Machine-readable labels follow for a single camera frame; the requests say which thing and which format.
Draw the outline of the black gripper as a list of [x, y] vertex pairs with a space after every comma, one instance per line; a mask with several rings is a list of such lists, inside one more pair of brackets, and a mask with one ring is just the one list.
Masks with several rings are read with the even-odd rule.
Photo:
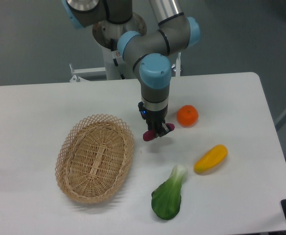
[[171, 132], [171, 123], [166, 123], [165, 121], [167, 108], [167, 100], [160, 103], [151, 103], [143, 99], [138, 103], [139, 112], [148, 127], [147, 140], [153, 140], [155, 138], [155, 130], [160, 129], [158, 132], [159, 137]]

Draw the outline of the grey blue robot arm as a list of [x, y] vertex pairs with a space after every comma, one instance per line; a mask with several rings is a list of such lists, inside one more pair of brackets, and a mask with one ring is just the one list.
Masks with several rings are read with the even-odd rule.
[[143, 139], [173, 131], [174, 125], [165, 121], [172, 77], [168, 57], [200, 40], [196, 20], [185, 16], [177, 0], [152, 0], [158, 29], [147, 34], [130, 0], [65, 0], [63, 6], [74, 27], [92, 26], [107, 79], [138, 79], [142, 97], [138, 108], [148, 127]]

